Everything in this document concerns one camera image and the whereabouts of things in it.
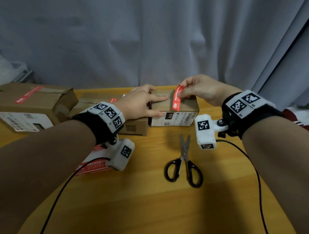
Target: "red adhesive strip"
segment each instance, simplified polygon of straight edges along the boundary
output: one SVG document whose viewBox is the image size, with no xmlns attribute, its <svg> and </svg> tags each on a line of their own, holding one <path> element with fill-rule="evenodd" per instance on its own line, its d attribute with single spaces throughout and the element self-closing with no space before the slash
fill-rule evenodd
<svg viewBox="0 0 309 234">
<path fill-rule="evenodd" d="M 30 90 L 28 93 L 26 93 L 24 96 L 22 96 L 20 99 L 18 99 L 14 104 L 20 104 L 23 103 L 24 101 L 26 101 L 32 94 L 34 94 L 35 92 L 39 91 L 40 89 L 42 89 L 43 86 L 37 86 L 35 88 L 33 88 L 32 90 Z"/>
<path fill-rule="evenodd" d="M 173 109 L 176 111 L 179 111 L 180 109 L 180 98 L 177 96 L 178 93 L 180 93 L 185 87 L 182 85 L 178 85 L 177 89 L 174 94 L 174 100 L 173 100 Z"/>
</svg>

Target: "red and white cloth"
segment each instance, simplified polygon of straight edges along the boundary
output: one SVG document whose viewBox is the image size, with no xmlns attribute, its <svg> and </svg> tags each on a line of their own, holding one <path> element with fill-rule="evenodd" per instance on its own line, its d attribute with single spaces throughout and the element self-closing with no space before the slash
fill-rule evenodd
<svg viewBox="0 0 309 234">
<path fill-rule="evenodd" d="M 284 117 L 309 131 L 309 110 L 288 107 L 283 111 Z"/>
</svg>

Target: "gray curtain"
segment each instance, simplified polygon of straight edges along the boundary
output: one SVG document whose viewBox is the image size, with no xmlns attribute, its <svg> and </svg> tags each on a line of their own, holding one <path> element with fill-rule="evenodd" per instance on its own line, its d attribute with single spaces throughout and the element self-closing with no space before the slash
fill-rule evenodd
<svg viewBox="0 0 309 234">
<path fill-rule="evenodd" d="M 291 65 L 308 61 L 296 51 L 305 33 L 284 56 L 308 18 L 308 0 L 2 0 L 0 53 L 39 83 L 175 85 L 203 73 L 284 108 L 309 99 L 306 72 L 293 71 L 306 66 Z"/>
</svg>

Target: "finger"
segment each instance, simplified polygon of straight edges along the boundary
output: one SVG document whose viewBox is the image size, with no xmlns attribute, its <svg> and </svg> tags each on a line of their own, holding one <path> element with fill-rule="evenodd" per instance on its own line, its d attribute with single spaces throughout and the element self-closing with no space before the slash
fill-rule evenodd
<svg viewBox="0 0 309 234">
<path fill-rule="evenodd" d="M 155 87 L 153 85 L 147 84 L 147 85 L 140 86 L 138 89 L 143 90 L 146 93 L 148 93 L 150 90 L 155 90 Z"/>
<path fill-rule="evenodd" d="M 178 93 L 177 96 L 180 98 L 188 97 L 194 94 L 194 86 L 190 88 L 185 88 L 182 92 Z"/>
<path fill-rule="evenodd" d="M 186 78 L 184 81 L 181 82 L 180 85 L 187 87 L 188 85 L 193 85 L 193 77 L 194 76 L 190 76 L 188 78 Z"/>
<path fill-rule="evenodd" d="M 158 96 L 155 94 L 149 94 L 148 97 L 149 97 L 148 101 L 152 101 L 152 102 L 162 102 L 169 98 L 169 96 Z"/>
<path fill-rule="evenodd" d="M 162 112 L 160 112 L 160 111 L 147 110 L 145 117 L 163 117 L 163 116 L 164 116 L 164 114 Z"/>
</svg>

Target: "yellow wooden table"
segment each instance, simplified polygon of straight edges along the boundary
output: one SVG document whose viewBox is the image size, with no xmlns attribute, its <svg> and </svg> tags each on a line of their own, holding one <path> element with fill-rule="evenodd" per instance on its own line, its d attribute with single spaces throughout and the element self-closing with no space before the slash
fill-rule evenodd
<svg viewBox="0 0 309 234">
<path fill-rule="evenodd" d="M 158 87 L 175 89 L 175 86 Z M 124 94 L 130 88 L 76 90 Z M 198 99 L 200 114 L 221 117 L 221 109 Z M 0 124 L 0 146 L 23 137 Z M 185 167 L 175 183 L 163 175 L 165 164 L 180 156 L 180 133 L 191 135 L 188 157 L 202 171 L 204 184 L 192 188 Z M 151 127 L 148 136 L 126 136 L 135 151 L 122 172 L 103 171 L 75 177 L 61 195 L 45 230 L 48 233 L 264 233 L 258 183 L 249 160 L 233 146 L 219 142 L 200 150 L 194 124 Z M 227 140 L 242 146 L 237 137 Z M 60 188 L 27 219 L 22 233 L 39 233 Z M 275 197 L 262 182 L 268 231 L 295 233 Z"/>
</svg>

